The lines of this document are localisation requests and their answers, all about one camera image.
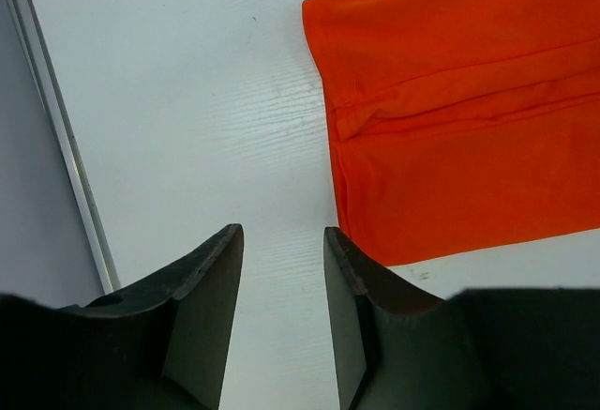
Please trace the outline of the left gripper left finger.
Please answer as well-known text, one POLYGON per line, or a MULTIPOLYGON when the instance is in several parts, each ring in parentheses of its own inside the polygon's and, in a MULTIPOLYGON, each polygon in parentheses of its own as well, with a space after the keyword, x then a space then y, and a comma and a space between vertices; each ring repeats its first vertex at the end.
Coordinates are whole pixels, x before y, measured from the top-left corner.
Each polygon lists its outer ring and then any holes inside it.
POLYGON ((243 250, 230 224, 84 307, 2 295, 2 407, 218 408, 243 250))

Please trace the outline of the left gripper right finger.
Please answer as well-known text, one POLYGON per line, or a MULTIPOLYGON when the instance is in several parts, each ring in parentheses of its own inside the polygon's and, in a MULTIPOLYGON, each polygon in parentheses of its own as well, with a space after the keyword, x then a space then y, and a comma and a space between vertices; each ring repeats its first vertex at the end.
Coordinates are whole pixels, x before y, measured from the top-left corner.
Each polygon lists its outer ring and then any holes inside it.
POLYGON ((323 265, 344 409, 595 409, 595 289, 469 289, 441 299, 336 227, 323 265))

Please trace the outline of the orange t shirt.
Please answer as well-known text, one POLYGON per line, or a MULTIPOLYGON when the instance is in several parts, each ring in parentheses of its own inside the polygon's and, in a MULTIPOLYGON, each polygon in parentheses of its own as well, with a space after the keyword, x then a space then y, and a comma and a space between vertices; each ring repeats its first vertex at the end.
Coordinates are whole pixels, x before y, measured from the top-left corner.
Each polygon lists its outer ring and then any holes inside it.
POLYGON ((338 223, 385 266, 599 225, 599 0, 306 0, 338 223))

